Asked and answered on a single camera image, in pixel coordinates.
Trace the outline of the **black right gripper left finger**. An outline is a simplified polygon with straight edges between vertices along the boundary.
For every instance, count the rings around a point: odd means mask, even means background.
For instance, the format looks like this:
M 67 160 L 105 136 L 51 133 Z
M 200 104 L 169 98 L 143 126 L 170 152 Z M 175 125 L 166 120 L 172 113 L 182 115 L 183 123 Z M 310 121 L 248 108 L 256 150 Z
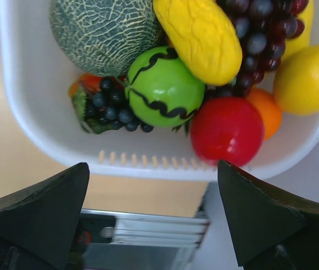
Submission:
M 65 269 L 89 183 L 78 163 L 0 198 L 0 269 Z

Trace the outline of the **yellow wrinkled fruit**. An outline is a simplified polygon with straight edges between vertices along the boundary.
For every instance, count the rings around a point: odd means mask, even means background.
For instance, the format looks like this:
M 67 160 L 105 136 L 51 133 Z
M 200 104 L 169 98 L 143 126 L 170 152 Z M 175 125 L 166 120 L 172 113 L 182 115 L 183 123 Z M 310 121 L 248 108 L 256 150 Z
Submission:
M 161 0 L 154 12 L 180 59 L 206 84 L 222 86 L 239 73 L 236 30 L 215 1 Z

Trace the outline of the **dark purple grape bunch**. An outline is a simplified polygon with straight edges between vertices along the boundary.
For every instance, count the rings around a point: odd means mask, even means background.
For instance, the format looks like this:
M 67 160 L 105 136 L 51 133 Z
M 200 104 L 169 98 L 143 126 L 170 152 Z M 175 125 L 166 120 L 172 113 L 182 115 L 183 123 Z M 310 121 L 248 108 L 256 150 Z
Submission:
M 300 14 L 310 1 L 218 1 L 235 27 L 242 48 L 239 73 L 228 84 L 206 87 L 205 100 L 245 97 L 265 73 L 278 69 L 290 40 L 302 37 L 307 26 Z

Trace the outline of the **red apple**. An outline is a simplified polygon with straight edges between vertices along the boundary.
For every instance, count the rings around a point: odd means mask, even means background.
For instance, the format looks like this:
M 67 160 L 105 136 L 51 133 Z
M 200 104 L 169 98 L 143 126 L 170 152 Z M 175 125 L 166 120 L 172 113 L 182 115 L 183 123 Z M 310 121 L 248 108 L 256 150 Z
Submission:
M 190 139 L 202 161 L 216 166 L 219 160 L 225 160 L 240 167 L 258 153 L 264 140 L 264 124 L 246 99 L 214 98 L 192 118 Z

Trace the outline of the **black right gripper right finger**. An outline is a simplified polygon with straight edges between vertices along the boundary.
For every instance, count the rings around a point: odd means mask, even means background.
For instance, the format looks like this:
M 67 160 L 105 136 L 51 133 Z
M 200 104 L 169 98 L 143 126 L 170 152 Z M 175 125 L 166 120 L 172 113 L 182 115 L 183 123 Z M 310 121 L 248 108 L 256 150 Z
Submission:
M 224 160 L 218 185 L 236 260 L 244 269 L 319 269 L 319 203 Z

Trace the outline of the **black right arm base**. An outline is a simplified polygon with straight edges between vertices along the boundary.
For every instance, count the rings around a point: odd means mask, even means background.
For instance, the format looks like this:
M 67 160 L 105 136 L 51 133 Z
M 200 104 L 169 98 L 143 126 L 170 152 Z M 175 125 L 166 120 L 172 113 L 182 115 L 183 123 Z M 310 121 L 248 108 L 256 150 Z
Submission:
M 81 213 L 65 269 L 84 269 L 84 253 L 89 245 L 112 243 L 115 226 L 113 215 Z

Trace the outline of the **green striped watermelon ball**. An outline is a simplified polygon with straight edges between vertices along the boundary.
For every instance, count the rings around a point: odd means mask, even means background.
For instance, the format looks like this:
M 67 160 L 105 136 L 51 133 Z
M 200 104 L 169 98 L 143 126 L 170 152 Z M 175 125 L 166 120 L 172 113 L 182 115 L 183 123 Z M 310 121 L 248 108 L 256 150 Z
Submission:
M 125 96 L 146 124 L 175 127 L 200 108 L 205 83 L 192 75 L 174 48 L 161 46 L 139 55 L 125 77 Z

